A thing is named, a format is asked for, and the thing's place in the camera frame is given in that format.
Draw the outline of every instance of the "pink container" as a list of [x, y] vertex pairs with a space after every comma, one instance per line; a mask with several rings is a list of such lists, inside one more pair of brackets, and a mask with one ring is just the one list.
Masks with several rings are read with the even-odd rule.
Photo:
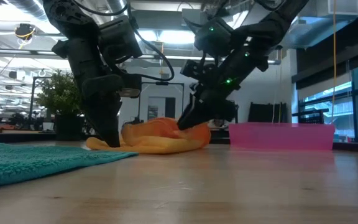
[[230, 142], [243, 149], [331, 151], [335, 127], [327, 124], [230, 124]]

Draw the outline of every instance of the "orange cloth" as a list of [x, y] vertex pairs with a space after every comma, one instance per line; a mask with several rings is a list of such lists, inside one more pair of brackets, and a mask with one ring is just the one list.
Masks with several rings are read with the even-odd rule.
[[180, 131], [177, 122], [171, 118], [157, 118], [144, 124], [127, 124], [121, 135], [121, 147], [109, 147], [106, 142], [97, 138], [86, 140], [86, 146], [92, 150], [170, 154], [201, 149], [211, 140], [211, 132], [206, 123]]

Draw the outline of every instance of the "wooden table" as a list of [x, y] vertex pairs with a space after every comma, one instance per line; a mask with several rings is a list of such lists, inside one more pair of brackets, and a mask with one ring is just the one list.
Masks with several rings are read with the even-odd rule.
[[132, 157], [0, 187], [0, 223], [358, 223], [358, 154]]

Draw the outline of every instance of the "yellow cord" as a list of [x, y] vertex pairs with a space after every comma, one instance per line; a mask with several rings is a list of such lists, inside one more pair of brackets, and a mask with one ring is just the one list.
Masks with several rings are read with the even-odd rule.
[[335, 86], [336, 86], [336, 0], [334, 0], [334, 89], [333, 107], [331, 108], [331, 124], [334, 124]]
[[28, 37], [28, 36], [30, 36], [31, 34], [33, 34], [35, 32], [35, 28], [31, 31], [31, 32], [29, 32], [28, 34], [24, 34], [24, 35], [17, 35], [17, 34], [15, 34], [16, 35], [16, 37]]
[[[161, 42], [161, 53], [164, 54], [164, 42]], [[161, 62], [161, 67], [160, 67], [160, 74], [161, 75], [164, 73], [164, 71], [162, 70], [163, 65], [164, 65], [164, 60], [162, 60], [162, 62]]]
[[[282, 77], [283, 77], [283, 49], [280, 51], [280, 92], [282, 90]], [[280, 100], [280, 109], [278, 109], [278, 123], [281, 123], [281, 100]]]
[[29, 35], [27, 37], [25, 37], [25, 40], [23, 41], [23, 43], [20, 44], [19, 50], [21, 50], [23, 48], [23, 46], [25, 45], [25, 42], [27, 41], [28, 38], [29, 38]]

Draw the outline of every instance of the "teal towel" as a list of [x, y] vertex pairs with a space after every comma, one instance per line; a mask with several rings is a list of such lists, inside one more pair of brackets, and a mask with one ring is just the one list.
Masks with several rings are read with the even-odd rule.
[[36, 179], [77, 167], [104, 164], [134, 155], [137, 153], [0, 143], [0, 185]]

